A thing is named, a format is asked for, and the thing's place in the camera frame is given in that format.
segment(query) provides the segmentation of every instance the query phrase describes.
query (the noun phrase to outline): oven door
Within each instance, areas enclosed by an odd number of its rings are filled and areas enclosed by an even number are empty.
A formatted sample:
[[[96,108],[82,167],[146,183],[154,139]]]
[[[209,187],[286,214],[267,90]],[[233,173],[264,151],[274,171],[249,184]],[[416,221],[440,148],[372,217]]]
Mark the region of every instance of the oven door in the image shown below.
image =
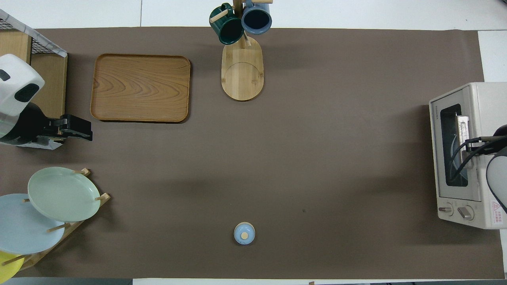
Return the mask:
[[[459,155],[454,159],[452,154],[460,145],[457,116],[468,116],[468,136],[475,137],[473,125],[473,108],[470,86],[451,93],[432,103],[432,124],[436,158],[436,173],[438,193],[440,197],[481,201],[478,187],[477,171],[473,167],[473,158],[455,179],[451,176],[456,173],[461,160]]]

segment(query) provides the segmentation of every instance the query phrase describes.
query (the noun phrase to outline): oven window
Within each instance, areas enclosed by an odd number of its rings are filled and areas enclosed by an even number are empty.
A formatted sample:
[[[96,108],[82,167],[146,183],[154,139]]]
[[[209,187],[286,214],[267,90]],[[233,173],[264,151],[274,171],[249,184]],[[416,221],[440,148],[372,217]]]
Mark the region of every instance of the oven window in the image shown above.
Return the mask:
[[[466,187],[468,185],[466,169],[451,180],[451,176],[456,173],[460,166],[459,158],[456,156],[451,161],[452,153],[459,146],[458,131],[456,126],[456,116],[461,115],[461,105],[456,104],[440,111],[440,122],[442,124],[442,147],[444,148],[445,178],[448,186]]]

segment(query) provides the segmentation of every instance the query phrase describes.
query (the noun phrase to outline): mug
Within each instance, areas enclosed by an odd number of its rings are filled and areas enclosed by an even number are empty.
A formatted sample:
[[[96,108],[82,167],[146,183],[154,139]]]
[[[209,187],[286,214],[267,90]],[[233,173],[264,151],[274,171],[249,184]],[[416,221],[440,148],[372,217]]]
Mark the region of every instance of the mug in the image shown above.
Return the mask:
[[[253,4],[246,0],[246,7],[243,10],[241,24],[246,32],[251,34],[262,34],[271,28],[271,15],[269,15],[269,4]]]
[[[219,40],[224,45],[231,45],[237,42],[244,33],[243,26],[241,25],[241,20],[234,15],[234,10],[229,3],[223,3],[222,6],[215,8],[209,18],[220,14],[222,11],[227,10],[227,15],[222,18],[216,20],[213,23],[210,23],[213,30],[219,36]]]

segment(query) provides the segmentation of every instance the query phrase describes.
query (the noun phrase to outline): warning label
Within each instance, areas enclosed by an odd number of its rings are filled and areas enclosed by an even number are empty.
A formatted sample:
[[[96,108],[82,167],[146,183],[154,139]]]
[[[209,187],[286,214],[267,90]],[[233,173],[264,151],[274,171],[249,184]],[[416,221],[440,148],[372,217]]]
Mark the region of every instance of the warning label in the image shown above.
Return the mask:
[[[503,224],[503,218],[502,218],[502,212],[503,209],[500,207],[500,204],[498,204],[497,201],[491,201],[491,209],[493,210],[493,224],[495,225],[502,225]]]

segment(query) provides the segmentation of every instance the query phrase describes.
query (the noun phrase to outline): white floor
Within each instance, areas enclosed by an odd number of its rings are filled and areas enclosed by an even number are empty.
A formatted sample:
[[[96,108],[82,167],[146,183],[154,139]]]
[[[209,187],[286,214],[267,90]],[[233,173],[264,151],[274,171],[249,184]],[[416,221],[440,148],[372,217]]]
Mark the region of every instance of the white floor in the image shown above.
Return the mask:
[[[0,9],[32,28],[208,26],[223,0],[2,0]],[[507,82],[507,5],[501,0],[274,0],[273,27],[478,30],[484,80]],[[507,230],[500,231],[507,272]],[[139,279],[135,284],[155,284]],[[224,284],[219,279],[164,279],[157,284]],[[317,283],[357,283],[320,280]],[[307,284],[308,280],[230,280]]]

